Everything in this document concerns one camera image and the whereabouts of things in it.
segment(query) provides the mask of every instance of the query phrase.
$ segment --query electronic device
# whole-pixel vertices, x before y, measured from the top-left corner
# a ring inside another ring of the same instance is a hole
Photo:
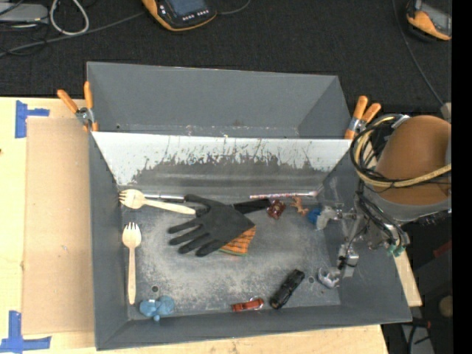
[[[182,31],[207,24],[216,10],[206,0],[141,0],[149,13],[166,29]]]
[[[47,24],[49,13],[40,4],[12,3],[11,0],[0,0],[0,22],[14,24]]]
[[[452,17],[423,0],[410,0],[406,5],[406,19],[413,32],[427,39],[438,38],[443,41],[452,39]]]

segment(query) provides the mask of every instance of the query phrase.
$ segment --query orange clamp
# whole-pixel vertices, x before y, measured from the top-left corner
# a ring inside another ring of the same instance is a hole
[[[349,123],[349,127],[344,134],[345,139],[354,139],[359,130],[362,130],[367,123],[373,120],[375,115],[382,109],[380,103],[373,103],[367,110],[369,100],[366,96],[359,96],[355,106],[353,118]]]

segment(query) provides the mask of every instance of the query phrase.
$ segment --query cable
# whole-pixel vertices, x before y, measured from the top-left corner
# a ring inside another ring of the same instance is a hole
[[[241,8],[230,10],[229,12],[220,12],[218,15],[232,15],[234,13],[239,13],[241,10],[244,10],[249,5],[249,3],[251,3],[251,0],[248,0]]]
[[[397,119],[398,117],[401,117],[401,114],[390,114],[377,118],[368,128],[366,128],[363,132],[357,135],[357,137],[354,138],[354,140],[352,141],[350,146],[350,158],[352,163],[354,164],[355,171],[359,175],[359,178],[361,178],[361,180],[364,181],[366,184],[372,185],[374,187],[410,187],[413,185],[433,180],[434,178],[437,178],[450,172],[451,164],[447,164],[444,167],[441,167],[423,176],[398,180],[383,177],[375,171],[366,170],[359,165],[361,163],[361,157],[363,155],[365,147],[368,144],[368,141],[370,140],[372,132],[376,128],[378,128],[379,125],[391,121],[393,119]]]
[[[402,28],[401,28],[401,25],[400,25],[400,19],[398,18],[398,12],[397,12],[397,8],[395,6],[395,0],[392,0],[392,6],[393,6],[393,11],[395,13],[395,18],[397,19],[397,25],[398,27],[400,28],[400,33],[403,37],[403,41],[405,42],[405,45],[406,45],[406,48],[408,49],[408,52],[410,53],[411,57],[412,57],[412,60],[414,61],[414,64],[416,65],[416,67],[418,68],[418,71],[420,71],[421,73],[421,76],[423,77],[423,79],[425,80],[425,83],[426,85],[429,87],[429,89],[431,90],[431,92],[433,93],[433,95],[436,97],[436,99],[439,101],[440,105],[443,106],[445,105],[444,104],[444,101],[441,100],[441,97],[436,93],[436,91],[434,90],[433,86],[431,85],[431,83],[428,81],[428,78],[426,77],[425,73],[423,72],[423,70],[421,69],[421,66],[420,64],[417,62],[416,60],[416,57],[414,56],[413,54],[413,51],[412,49],[410,48],[410,45],[408,43],[408,41],[406,40],[406,36],[405,36],[405,33],[403,32]]]
[[[76,34],[82,34],[82,33],[86,32],[87,30],[89,30],[90,23],[89,23],[89,17],[87,16],[87,12],[83,9],[82,5],[80,4],[80,2],[78,0],[72,0],[72,1],[77,6],[77,8],[79,8],[79,11],[82,13],[82,16],[85,20],[85,24],[84,24],[84,27],[81,30],[79,30],[78,32],[68,32],[64,29],[61,29],[56,24],[55,19],[54,19],[54,14],[55,14],[56,8],[58,7],[59,0],[54,0],[52,2],[51,9],[49,10],[49,18],[51,20],[51,25],[61,34],[76,35]]]
[[[141,15],[144,15],[144,14],[145,14],[145,12],[140,12],[140,13],[137,13],[136,15],[131,15],[127,18],[116,21],[112,24],[108,24],[108,25],[105,25],[103,27],[98,27],[96,29],[88,30],[87,32],[82,32],[82,33],[78,33],[78,34],[74,34],[74,35],[69,35],[69,36],[66,36],[66,37],[57,37],[57,38],[53,38],[53,39],[44,39],[40,43],[35,42],[35,43],[30,43],[30,44],[24,44],[23,46],[18,46],[18,47],[15,47],[13,49],[10,49],[10,50],[0,52],[0,58],[4,57],[5,55],[9,55],[10,53],[17,52],[17,51],[23,50],[23,49],[29,49],[30,47],[39,46],[41,44],[42,45],[47,45],[47,44],[51,44],[53,42],[58,42],[58,41],[62,41],[62,40],[65,40],[65,39],[76,38],[76,37],[80,37],[80,36],[85,35],[85,34],[91,34],[93,32],[98,32],[100,30],[108,29],[109,27],[113,27],[115,25],[122,24],[123,22],[130,21],[130,20],[132,20],[136,17],[139,17]]]

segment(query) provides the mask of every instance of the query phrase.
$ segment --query blue tape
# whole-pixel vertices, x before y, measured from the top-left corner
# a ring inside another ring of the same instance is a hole
[[[51,336],[43,339],[23,339],[21,335],[21,313],[11,310],[8,318],[8,338],[1,340],[0,353],[22,354],[24,350],[49,349]]]
[[[28,105],[16,100],[15,138],[24,138],[27,135],[27,117],[48,117],[49,110],[36,108],[28,110]]]

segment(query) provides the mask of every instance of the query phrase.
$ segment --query white cable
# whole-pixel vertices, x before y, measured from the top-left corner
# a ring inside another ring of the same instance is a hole
[[[54,13],[56,11],[56,8],[58,7],[58,2],[59,0],[54,0],[52,2],[52,6],[51,6],[51,9],[49,10],[49,18],[51,19],[51,24],[52,26],[58,31],[60,32],[61,34],[65,34],[65,35],[77,35],[77,34],[83,34],[84,32],[86,32],[87,30],[89,30],[89,17],[87,16],[87,13],[86,11],[83,9],[82,5],[80,5],[80,2],[78,2],[77,0],[72,0],[74,2],[75,5],[77,5],[77,8],[79,8],[80,12],[82,13],[84,19],[85,19],[85,26],[82,30],[78,31],[78,32],[68,32],[64,29],[61,29],[56,23],[55,23],[55,20],[54,20]]]

